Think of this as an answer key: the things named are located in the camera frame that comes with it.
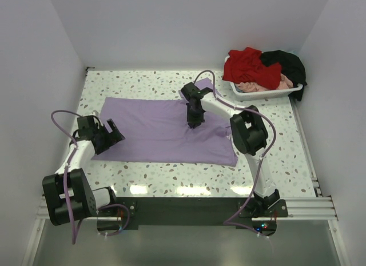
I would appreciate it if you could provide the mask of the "lilac t shirt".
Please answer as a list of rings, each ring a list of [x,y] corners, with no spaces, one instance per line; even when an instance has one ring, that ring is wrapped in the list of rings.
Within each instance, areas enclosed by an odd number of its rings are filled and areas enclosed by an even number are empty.
[[[229,121],[207,112],[204,123],[191,129],[186,101],[107,97],[100,119],[114,121],[125,139],[94,160],[119,162],[203,163],[235,166]]]

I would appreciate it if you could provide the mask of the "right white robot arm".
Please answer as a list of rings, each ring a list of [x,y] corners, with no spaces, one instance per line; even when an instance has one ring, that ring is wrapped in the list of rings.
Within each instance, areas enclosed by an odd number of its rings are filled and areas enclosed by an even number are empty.
[[[229,121],[232,141],[242,153],[249,165],[253,177],[253,193],[248,197],[245,210],[251,214],[268,216],[279,202],[280,194],[272,178],[272,172],[265,154],[271,145],[267,145],[268,131],[263,115],[251,105],[247,108],[230,108],[214,98],[212,93],[184,96],[187,106],[187,123],[196,128],[204,122],[206,112],[214,113]]]

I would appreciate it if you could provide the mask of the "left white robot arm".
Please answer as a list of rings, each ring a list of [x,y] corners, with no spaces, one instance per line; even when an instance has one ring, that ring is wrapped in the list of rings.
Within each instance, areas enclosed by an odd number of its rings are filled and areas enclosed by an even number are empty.
[[[77,118],[78,128],[71,135],[69,152],[57,171],[42,180],[43,195],[53,225],[82,220],[97,215],[112,216],[118,211],[118,201],[109,186],[92,190],[84,167],[94,156],[109,150],[124,140],[112,119],[106,121],[108,128],[94,115]]]

